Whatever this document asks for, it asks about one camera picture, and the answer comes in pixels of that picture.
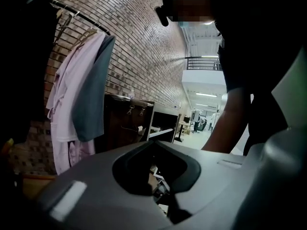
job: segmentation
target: opening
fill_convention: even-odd
[[[195,159],[160,141],[149,141],[117,159],[112,170],[117,183],[127,192],[153,196],[173,223],[191,216],[180,209],[175,194],[188,191],[197,181],[201,167]],[[139,179],[131,183],[132,176]]]

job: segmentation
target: shelf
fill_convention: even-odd
[[[151,134],[149,134],[149,138],[155,137],[155,136],[159,136],[161,134],[165,134],[165,133],[170,132],[172,130],[174,130],[174,129],[173,128],[169,128],[169,129],[162,130],[162,131],[159,131],[159,132],[151,133]]]

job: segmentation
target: balcony railing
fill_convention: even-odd
[[[186,57],[187,70],[215,70],[222,71],[219,58]]]

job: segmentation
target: person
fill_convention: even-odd
[[[210,127],[209,127],[209,131],[210,131],[210,128],[211,128],[211,132],[212,132],[213,127],[214,127],[214,125],[215,125],[215,118],[216,118],[216,113],[213,113],[213,114],[212,114],[212,117],[211,117]]]
[[[206,125],[207,125],[207,119],[204,120],[203,127],[202,127],[201,131],[206,130]]]
[[[201,118],[200,126],[203,125],[205,121]]]
[[[244,148],[247,155],[253,144],[286,129],[286,120],[271,92],[298,52],[305,50],[305,0],[165,1],[161,10],[168,17],[171,14],[173,21],[215,21],[222,35],[218,55],[227,102],[202,149],[230,153],[248,124],[250,136]],[[261,126],[260,110],[264,106],[270,109],[270,118],[266,126]]]
[[[209,128],[208,128],[208,130],[210,131],[211,128],[212,128],[212,121],[209,123]]]

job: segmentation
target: pink shirt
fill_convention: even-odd
[[[93,140],[78,140],[71,111],[104,38],[105,33],[96,33],[81,48],[76,50],[75,47],[56,72],[46,108],[49,109],[53,156],[58,174],[83,157],[94,154]]]

